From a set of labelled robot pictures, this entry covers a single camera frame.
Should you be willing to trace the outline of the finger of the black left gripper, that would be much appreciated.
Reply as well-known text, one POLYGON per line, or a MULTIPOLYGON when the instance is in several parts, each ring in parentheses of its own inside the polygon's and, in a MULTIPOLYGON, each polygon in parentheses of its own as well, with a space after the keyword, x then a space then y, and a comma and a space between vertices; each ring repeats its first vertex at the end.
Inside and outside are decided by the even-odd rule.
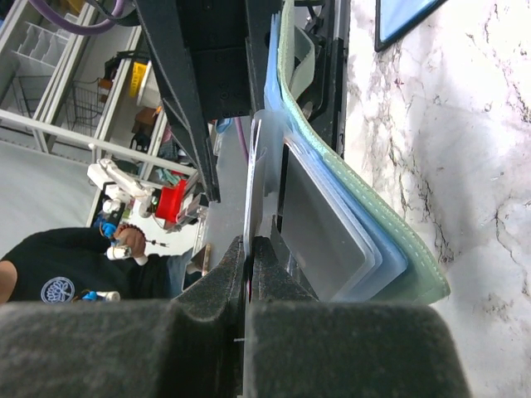
POLYGON ((183 39, 190 50, 207 120, 263 109, 270 21, 281 1, 179 1, 183 39))
POLYGON ((209 201, 220 201, 212 142, 174 1, 134 3, 154 63, 163 110, 173 136, 197 169, 209 201))

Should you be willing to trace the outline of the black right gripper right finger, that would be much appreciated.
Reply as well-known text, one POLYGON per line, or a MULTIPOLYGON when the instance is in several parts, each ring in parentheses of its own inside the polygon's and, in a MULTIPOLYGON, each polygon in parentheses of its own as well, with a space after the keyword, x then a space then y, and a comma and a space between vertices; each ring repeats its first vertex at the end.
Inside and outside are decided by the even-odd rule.
POLYGON ((468 397, 449 328, 427 306, 321 303, 255 238, 249 397, 468 397))

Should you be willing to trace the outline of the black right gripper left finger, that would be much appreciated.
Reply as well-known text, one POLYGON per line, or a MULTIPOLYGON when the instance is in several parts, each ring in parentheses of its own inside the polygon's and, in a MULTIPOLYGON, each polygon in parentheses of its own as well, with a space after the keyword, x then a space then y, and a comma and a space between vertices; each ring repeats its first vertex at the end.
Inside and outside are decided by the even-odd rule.
POLYGON ((90 291, 1 307, 4 397, 235 397, 242 392, 240 238, 175 298, 90 291))

